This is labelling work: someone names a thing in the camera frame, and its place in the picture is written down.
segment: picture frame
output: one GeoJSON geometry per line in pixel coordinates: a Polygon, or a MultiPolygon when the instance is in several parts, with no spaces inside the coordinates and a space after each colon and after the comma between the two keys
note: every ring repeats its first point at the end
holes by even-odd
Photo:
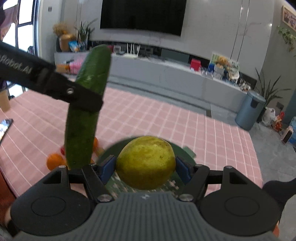
{"type": "Polygon", "coordinates": [[[282,11],[282,22],[296,31],[296,15],[288,10],[285,6],[283,6],[282,11]]]}

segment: cucumber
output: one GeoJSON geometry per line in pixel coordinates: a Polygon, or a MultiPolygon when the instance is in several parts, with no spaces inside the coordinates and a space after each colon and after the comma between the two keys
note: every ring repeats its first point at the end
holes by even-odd
{"type": "MultiPolygon", "coordinates": [[[[82,64],[76,82],[103,96],[110,63],[111,51],[106,45],[93,48],[82,64]]],[[[70,169],[79,169],[90,163],[98,118],[98,112],[88,112],[69,105],[65,152],[70,169]]]]}

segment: snack package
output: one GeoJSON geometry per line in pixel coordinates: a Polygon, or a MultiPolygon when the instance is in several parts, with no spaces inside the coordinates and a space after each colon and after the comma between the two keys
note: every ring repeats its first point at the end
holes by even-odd
{"type": "Polygon", "coordinates": [[[79,52],[79,50],[80,50],[77,41],[70,41],[69,47],[72,52],[79,52]]]}
{"type": "Polygon", "coordinates": [[[83,59],[77,59],[70,63],[70,73],[71,74],[78,74],[81,66],[83,64],[83,59]]]}
{"type": "Polygon", "coordinates": [[[282,128],[282,120],[285,116],[285,113],[283,111],[280,112],[278,116],[276,116],[276,120],[272,123],[272,128],[276,131],[279,132],[282,128]]]}

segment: gold vase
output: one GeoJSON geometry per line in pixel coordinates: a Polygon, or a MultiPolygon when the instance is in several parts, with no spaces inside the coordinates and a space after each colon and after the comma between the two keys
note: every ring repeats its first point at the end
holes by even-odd
{"type": "Polygon", "coordinates": [[[69,47],[69,42],[73,41],[75,39],[75,36],[73,34],[63,34],[59,38],[59,46],[61,47],[61,50],[63,52],[69,52],[70,47],[69,47]]]}

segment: pink tablecloth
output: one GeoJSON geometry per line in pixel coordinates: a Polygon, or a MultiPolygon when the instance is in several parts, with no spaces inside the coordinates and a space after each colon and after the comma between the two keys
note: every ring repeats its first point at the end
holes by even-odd
{"type": "MultiPolygon", "coordinates": [[[[14,123],[0,147],[0,169],[16,196],[24,193],[49,170],[48,154],[64,142],[68,104],[28,91],[10,101],[0,120],[14,123]]],[[[195,161],[211,169],[232,165],[262,185],[256,153],[248,132],[189,110],[129,92],[108,88],[96,136],[104,148],[119,139],[155,135],[196,153],[195,161]]],[[[209,187],[214,191],[218,186],[209,187]]]]}

